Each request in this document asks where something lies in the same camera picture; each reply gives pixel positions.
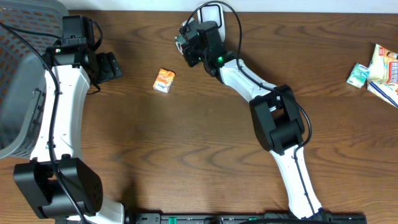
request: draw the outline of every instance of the orange package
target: orange package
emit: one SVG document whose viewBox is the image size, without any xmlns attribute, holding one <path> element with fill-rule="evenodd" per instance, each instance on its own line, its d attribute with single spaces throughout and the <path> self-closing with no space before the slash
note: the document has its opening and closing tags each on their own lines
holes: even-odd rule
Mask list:
<svg viewBox="0 0 398 224">
<path fill-rule="evenodd" d="M 168 93 L 173 84 L 175 74 L 174 72 L 160 69 L 159 74 L 154 83 L 154 89 L 163 93 Z"/>
</svg>

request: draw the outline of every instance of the laundry basket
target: laundry basket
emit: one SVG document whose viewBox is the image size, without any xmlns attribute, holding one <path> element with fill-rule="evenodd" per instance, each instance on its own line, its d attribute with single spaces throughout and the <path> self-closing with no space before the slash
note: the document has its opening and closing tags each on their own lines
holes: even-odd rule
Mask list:
<svg viewBox="0 0 398 224">
<path fill-rule="evenodd" d="M 0 21 L 15 28 L 62 36 L 68 11 L 56 0 L 0 0 Z M 56 39 L 17 32 L 40 54 Z M 0 28 L 0 158 L 29 158 L 40 132 L 44 68 L 19 39 Z"/>
</svg>

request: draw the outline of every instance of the white backdrop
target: white backdrop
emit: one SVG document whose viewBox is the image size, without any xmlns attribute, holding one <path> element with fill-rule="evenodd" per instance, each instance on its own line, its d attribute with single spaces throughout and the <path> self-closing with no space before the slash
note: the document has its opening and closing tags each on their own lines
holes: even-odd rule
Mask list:
<svg viewBox="0 0 398 224">
<path fill-rule="evenodd" d="M 203 0 L 59 0 L 68 9 L 192 11 Z M 225 0 L 246 12 L 398 13 L 398 0 Z"/>
</svg>

